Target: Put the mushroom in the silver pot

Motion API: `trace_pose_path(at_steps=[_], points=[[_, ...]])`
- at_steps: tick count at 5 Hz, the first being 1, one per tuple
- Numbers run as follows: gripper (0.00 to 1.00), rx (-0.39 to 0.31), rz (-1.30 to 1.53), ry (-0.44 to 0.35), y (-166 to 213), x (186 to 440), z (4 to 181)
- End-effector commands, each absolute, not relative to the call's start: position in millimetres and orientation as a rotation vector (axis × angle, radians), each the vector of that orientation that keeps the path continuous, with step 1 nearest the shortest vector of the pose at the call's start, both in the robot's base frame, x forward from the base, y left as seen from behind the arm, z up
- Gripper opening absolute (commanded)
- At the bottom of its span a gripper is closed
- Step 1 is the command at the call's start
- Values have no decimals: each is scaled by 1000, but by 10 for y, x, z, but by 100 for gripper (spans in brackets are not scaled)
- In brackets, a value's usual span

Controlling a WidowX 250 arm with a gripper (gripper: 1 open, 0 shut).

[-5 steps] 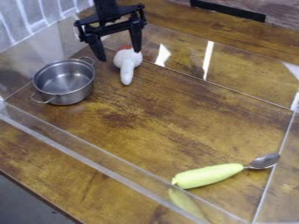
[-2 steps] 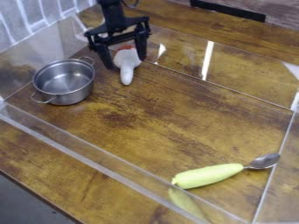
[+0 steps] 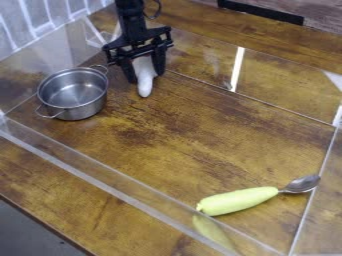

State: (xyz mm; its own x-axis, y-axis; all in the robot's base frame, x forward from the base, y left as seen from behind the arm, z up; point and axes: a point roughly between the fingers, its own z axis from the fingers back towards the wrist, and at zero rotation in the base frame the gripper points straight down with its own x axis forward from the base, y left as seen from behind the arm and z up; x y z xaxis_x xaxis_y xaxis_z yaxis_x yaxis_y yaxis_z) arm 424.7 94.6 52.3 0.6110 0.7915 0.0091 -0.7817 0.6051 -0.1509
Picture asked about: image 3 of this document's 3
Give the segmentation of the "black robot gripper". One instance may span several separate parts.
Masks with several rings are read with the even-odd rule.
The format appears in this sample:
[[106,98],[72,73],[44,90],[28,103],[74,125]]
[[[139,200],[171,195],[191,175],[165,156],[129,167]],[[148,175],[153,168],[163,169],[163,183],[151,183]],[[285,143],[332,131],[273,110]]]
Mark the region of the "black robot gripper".
[[131,59],[149,54],[155,72],[161,76],[165,71],[165,51],[172,46],[171,27],[163,26],[145,29],[135,38],[121,34],[117,39],[102,46],[102,51],[106,63],[117,64],[128,82],[136,83],[137,78]]

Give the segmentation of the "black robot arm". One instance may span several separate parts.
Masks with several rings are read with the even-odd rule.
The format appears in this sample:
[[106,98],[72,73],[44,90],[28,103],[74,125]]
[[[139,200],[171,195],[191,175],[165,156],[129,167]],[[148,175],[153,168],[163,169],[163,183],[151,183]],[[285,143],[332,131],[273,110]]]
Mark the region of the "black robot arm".
[[161,76],[165,71],[165,52],[173,46],[171,38],[171,27],[161,26],[147,28],[145,19],[155,19],[160,15],[160,0],[153,16],[144,13],[143,0],[116,0],[116,13],[121,35],[112,42],[102,46],[106,56],[106,64],[117,65],[129,83],[136,83],[137,78],[132,61],[145,55],[152,57],[152,67],[156,75]]

